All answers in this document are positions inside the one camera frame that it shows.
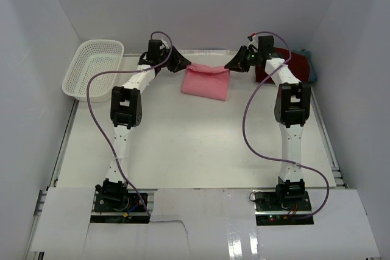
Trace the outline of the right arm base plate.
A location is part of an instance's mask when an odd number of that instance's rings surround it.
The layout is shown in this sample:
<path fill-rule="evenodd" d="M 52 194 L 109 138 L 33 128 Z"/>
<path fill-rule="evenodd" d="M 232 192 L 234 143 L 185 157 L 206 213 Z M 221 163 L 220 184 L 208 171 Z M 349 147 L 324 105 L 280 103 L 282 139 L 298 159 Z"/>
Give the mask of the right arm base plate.
<path fill-rule="evenodd" d="M 274 191 L 254 190 L 249 195 L 254 204 L 258 227 L 313 225 L 311 202 L 306 192 L 301 199 L 280 203 Z"/>

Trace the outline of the pink t shirt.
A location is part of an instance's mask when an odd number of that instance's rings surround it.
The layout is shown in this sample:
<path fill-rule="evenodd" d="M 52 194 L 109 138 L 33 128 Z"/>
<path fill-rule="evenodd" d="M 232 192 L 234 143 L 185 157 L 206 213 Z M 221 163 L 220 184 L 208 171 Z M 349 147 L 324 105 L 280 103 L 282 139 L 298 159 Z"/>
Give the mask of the pink t shirt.
<path fill-rule="evenodd" d="M 225 101 L 229 83 L 230 71 L 227 68 L 192 63 L 186 68 L 181 92 L 183 94 Z"/>

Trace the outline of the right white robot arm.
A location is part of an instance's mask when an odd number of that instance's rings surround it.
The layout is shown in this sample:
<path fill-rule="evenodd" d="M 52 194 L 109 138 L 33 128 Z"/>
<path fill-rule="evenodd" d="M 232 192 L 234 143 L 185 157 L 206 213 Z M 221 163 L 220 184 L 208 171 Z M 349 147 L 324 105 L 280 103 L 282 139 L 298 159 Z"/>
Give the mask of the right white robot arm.
<path fill-rule="evenodd" d="M 274 38 L 275 35 L 270 32 L 253 33 L 248 37 L 249 44 L 241 46 L 224 67 L 235 72 L 249 72 L 252 66 L 263 68 L 267 76 L 261 83 L 272 79 L 277 86 L 274 116 L 280 126 L 282 157 L 262 155 L 249 144 L 245 129 L 246 116 L 255 93 L 244 110 L 243 138 L 248 148 L 260 158 L 281 163 L 275 191 L 266 199 L 284 211 L 291 208 L 296 211 L 299 204 L 305 201 L 306 195 L 301 168 L 301 140 L 303 127 L 310 116 L 311 87 L 292 73 L 288 67 L 292 52 L 288 50 L 288 58 L 277 52 Z"/>

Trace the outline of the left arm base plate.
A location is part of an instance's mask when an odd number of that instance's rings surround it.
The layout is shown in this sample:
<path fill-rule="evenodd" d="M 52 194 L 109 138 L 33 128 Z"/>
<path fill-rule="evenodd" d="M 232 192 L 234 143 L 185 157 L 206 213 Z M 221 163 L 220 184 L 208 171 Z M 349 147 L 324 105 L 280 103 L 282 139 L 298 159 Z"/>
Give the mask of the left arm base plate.
<path fill-rule="evenodd" d="M 91 223 L 144 224 L 149 221 L 150 216 L 136 193 L 128 193 L 120 201 L 104 198 L 101 194 L 95 196 Z"/>

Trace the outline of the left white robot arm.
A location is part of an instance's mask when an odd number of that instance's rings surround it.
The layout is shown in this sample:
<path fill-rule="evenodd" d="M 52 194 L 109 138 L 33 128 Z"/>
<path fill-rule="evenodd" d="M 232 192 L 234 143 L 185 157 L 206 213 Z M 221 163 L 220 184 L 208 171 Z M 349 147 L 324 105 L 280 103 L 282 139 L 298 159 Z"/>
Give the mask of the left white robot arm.
<path fill-rule="evenodd" d="M 143 116 L 141 95 L 156 78 L 161 68 L 177 73 L 186 69 L 191 62 L 174 46 L 163 40 L 150 39 L 147 51 L 142 53 L 136 73 L 122 86 L 112 89 L 110 119 L 114 129 L 114 141 L 110 142 L 113 160 L 110 163 L 103 184 L 96 190 L 100 201 L 115 211 L 124 211 L 130 207 L 128 187 L 131 186 L 127 174 L 126 157 L 130 150 L 131 129 L 141 123 Z"/>

